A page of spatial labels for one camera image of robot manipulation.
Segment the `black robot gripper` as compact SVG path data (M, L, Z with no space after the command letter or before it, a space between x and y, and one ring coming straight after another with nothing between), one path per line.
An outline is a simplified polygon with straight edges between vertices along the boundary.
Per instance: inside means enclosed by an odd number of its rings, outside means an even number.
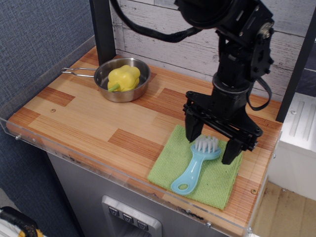
M188 141L196 140L206 124L229 138L222 164L230 165L242 150L252 151L263 133L245 109L252 88L250 84L240 91L224 91L214 86L211 95L186 92L183 110Z

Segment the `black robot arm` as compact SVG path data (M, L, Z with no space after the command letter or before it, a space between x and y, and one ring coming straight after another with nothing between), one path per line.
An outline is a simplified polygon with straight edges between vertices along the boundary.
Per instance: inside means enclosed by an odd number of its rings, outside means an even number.
M242 151L252 151L262 129L248 116L250 94L263 80L273 59L270 42L273 15L259 0L177 0L183 18L201 29L216 29L219 66L211 95L189 91L184 105L186 136L195 140L204 125L228 137L222 163L231 164Z

